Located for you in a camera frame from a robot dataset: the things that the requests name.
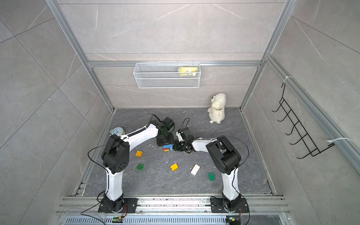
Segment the blue long lego brick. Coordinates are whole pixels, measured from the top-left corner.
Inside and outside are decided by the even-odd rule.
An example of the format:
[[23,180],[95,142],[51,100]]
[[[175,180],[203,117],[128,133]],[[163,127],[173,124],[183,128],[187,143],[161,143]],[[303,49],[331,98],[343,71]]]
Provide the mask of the blue long lego brick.
[[173,148],[173,145],[172,144],[164,145],[163,148],[164,149],[171,149],[171,148]]

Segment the orange-yellow lego brick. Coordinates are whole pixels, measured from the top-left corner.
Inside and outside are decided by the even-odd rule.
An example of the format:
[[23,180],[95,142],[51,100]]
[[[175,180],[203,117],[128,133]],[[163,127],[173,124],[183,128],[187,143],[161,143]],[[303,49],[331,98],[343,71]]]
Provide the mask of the orange-yellow lego brick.
[[143,152],[142,152],[142,151],[137,151],[137,152],[136,152],[136,156],[138,156],[138,157],[141,157],[141,156],[142,156],[142,154],[143,154]]

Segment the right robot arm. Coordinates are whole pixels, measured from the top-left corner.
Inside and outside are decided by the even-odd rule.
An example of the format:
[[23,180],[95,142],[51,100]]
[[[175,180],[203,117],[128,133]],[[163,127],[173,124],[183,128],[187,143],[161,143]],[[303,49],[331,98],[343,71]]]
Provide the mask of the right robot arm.
[[238,169],[245,162],[240,153],[225,136],[217,138],[194,138],[187,125],[182,125],[176,132],[178,140],[174,150],[178,152],[209,153],[215,168],[222,174],[222,197],[210,197],[213,213],[249,213],[249,206],[238,187]]

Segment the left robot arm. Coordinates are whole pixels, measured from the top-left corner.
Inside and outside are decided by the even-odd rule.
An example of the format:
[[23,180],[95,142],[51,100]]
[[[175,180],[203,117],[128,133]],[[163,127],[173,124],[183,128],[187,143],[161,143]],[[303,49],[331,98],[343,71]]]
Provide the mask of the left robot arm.
[[175,123],[169,117],[160,120],[152,114],[148,123],[136,131],[118,136],[113,134],[107,144],[101,145],[103,168],[106,171],[106,190],[103,199],[98,203],[100,213],[135,212],[137,198],[124,200],[122,190],[123,173],[129,165],[130,152],[140,144],[156,138],[159,146],[173,144]]

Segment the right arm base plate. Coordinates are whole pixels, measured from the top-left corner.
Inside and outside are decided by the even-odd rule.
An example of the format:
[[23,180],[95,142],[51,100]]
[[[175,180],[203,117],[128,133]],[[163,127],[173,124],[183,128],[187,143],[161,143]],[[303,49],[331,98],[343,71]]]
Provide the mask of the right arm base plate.
[[222,198],[211,196],[210,203],[212,213],[249,213],[247,200],[243,196],[231,201],[225,196]]

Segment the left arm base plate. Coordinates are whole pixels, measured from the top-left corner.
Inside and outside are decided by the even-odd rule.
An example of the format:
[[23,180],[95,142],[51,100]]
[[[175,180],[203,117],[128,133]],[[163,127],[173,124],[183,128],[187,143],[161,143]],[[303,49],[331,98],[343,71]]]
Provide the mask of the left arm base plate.
[[101,200],[97,211],[101,213],[125,213],[125,211],[127,213],[135,213],[137,203],[138,198],[120,198],[116,201],[111,201],[106,197]]

